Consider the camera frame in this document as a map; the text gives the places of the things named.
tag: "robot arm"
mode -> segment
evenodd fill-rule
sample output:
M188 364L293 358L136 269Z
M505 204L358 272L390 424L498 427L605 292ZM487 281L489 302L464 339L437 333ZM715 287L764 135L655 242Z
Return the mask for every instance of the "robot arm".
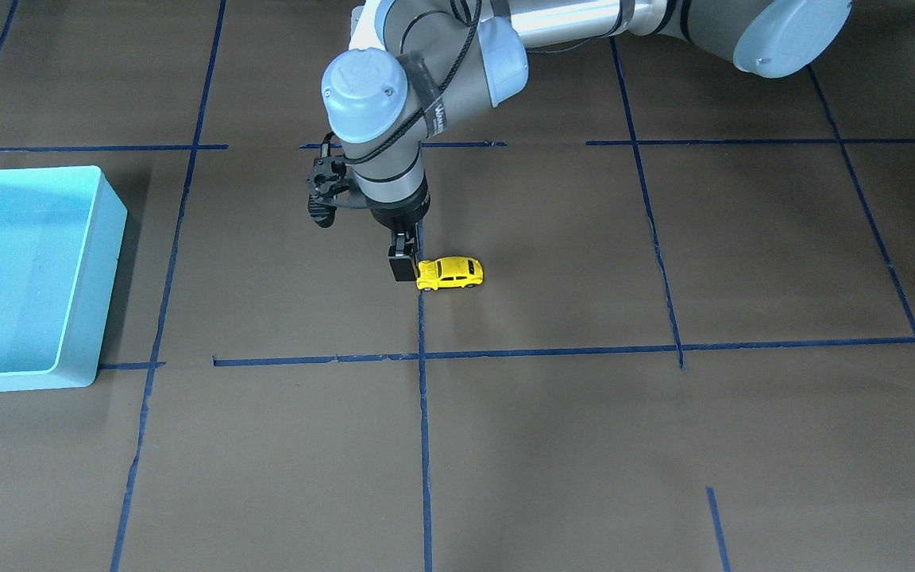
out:
M416 279L429 210L421 144L527 83L527 48L631 32L679 37L744 72L782 77L832 43L850 0L368 0L321 84L333 133L309 183L321 227L338 207L391 229L397 281ZM331 156L330 138L344 155Z

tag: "yellow car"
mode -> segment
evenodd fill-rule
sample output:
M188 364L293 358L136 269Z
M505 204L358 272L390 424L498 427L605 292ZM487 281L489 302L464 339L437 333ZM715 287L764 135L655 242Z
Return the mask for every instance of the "yellow car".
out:
M416 286L425 291L440 288L475 288L482 284L482 265L475 258L444 257L419 263Z

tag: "plastic bin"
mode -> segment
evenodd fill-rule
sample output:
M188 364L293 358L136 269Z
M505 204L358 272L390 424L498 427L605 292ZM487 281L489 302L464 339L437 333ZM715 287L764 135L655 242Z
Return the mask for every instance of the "plastic bin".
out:
M0 391L94 381L125 221L98 167L0 170Z

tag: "blue container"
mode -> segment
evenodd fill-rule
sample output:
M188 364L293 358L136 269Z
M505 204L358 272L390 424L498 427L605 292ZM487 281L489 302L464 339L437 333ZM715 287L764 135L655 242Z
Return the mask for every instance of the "blue container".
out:
M125 221L98 167L0 170L0 391L94 381Z

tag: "gray floor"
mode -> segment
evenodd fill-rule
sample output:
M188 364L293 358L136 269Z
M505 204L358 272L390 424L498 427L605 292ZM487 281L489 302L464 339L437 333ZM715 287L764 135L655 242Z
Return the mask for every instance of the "gray floor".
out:
M915 570L915 0L534 57L426 149L488 281L424 297L304 209L350 6L0 0L0 168L131 214L98 380L0 394L0 571Z

